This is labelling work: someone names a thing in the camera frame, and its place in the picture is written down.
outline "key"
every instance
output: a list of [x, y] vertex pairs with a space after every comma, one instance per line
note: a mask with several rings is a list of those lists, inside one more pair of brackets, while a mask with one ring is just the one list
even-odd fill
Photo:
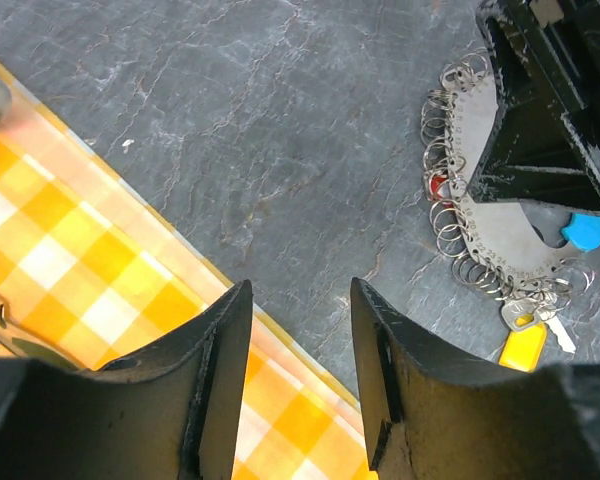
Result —
[[535, 310], [535, 304], [531, 300], [528, 298], [520, 298], [506, 300], [500, 309], [500, 314], [502, 315], [504, 323], [507, 324], [507, 327], [514, 332], [521, 332], [541, 322], [541, 319], [538, 315], [533, 315], [533, 318], [530, 322], [518, 321], [520, 317], [531, 315]]
[[547, 324], [551, 333], [556, 336], [558, 340], [558, 345], [564, 352], [567, 353], [575, 353], [576, 352], [576, 344], [573, 343], [571, 336], [567, 332], [566, 328], [558, 318], [554, 312], [550, 312], [547, 310], [540, 309], [538, 310], [538, 315], [544, 323]]

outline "key holder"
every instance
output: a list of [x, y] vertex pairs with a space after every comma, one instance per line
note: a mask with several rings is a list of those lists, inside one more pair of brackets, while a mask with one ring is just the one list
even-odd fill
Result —
[[[498, 301], [530, 303], [525, 313], [534, 313], [534, 322], [518, 326], [517, 317], [506, 322], [514, 331], [524, 330], [544, 321], [539, 309], [555, 313], [566, 308], [574, 295], [586, 292], [593, 271], [572, 243], [561, 248], [546, 245], [519, 203], [473, 201], [468, 185], [497, 110], [486, 51], [466, 55], [445, 68], [440, 83], [440, 90], [429, 93], [421, 119], [425, 193], [435, 200], [430, 221], [436, 244], [453, 259], [452, 273], [461, 283]], [[430, 180], [434, 176], [447, 179], [448, 192]], [[573, 287], [565, 276], [567, 269], [583, 275], [582, 289]]]

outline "yellow tag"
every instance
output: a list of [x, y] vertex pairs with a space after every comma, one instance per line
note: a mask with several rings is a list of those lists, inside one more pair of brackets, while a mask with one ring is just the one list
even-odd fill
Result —
[[[532, 314], [523, 315], [516, 320], [516, 324], [522, 326], [531, 320], [533, 320]], [[529, 327], [522, 332], [510, 332], [498, 363], [523, 372], [532, 372], [538, 365], [546, 339], [547, 327], [544, 323]]]

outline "yellow gingham cloth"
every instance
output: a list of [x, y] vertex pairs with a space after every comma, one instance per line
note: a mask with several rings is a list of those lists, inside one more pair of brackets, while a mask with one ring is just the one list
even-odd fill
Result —
[[[84, 366], [155, 340], [228, 281], [1, 65], [0, 295]], [[0, 355], [7, 352], [0, 346]], [[355, 401], [256, 307], [234, 478], [376, 478]]]

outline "gray stone countertop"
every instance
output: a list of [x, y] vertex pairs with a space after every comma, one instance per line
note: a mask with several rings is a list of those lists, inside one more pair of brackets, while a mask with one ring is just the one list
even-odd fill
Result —
[[[0, 0], [0, 61], [355, 392], [353, 276], [482, 357], [507, 335], [437, 254], [421, 187], [420, 108], [481, 46], [477, 4]], [[550, 336], [543, 362], [600, 362], [591, 261], [578, 351]]]

